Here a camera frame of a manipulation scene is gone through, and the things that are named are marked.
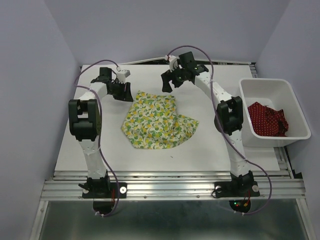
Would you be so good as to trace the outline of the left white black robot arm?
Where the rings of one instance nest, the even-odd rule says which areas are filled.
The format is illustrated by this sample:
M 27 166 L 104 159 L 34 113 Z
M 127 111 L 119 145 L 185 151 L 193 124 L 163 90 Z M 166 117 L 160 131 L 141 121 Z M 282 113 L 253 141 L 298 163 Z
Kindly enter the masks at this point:
M 69 131 L 80 144 L 86 166 L 87 179 L 79 184 L 84 199 L 118 198 L 120 185 L 111 182 L 106 160 L 101 151 L 102 105 L 101 99 L 111 95 L 115 100 L 132 102 L 131 84 L 127 81 L 130 71 L 117 67 L 101 67 L 85 93 L 68 102 Z

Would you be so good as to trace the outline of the lemon print skirt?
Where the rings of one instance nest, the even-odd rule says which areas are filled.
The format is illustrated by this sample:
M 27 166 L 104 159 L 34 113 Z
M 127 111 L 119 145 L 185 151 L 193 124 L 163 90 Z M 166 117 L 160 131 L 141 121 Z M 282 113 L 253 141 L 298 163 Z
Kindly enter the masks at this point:
M 175 148 L 189 140 L 199 121 L 177 112 L 173 95 L 138 91 L 124 118 L 121 130 L 134 148 Z

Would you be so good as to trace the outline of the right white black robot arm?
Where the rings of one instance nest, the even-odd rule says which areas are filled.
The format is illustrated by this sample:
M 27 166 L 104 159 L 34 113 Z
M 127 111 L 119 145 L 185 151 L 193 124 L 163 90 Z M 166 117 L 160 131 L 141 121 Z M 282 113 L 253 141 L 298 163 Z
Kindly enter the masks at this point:
M 230 181 L 214 183 L 214 198 L 243 197 L 255 185 L 254 176 L 245 157 L 242 143 L 244 122 L 243 101 L 232 96 L 213 79 L 213 69 L 197 64 L 192 52 L 166 55 L 169 69 L 161 75 L 162 92 L 170 93 L 172 88 L 184 82 L 192 82 L 212 101 L 214 124 L 224 138 L 230 160 Z

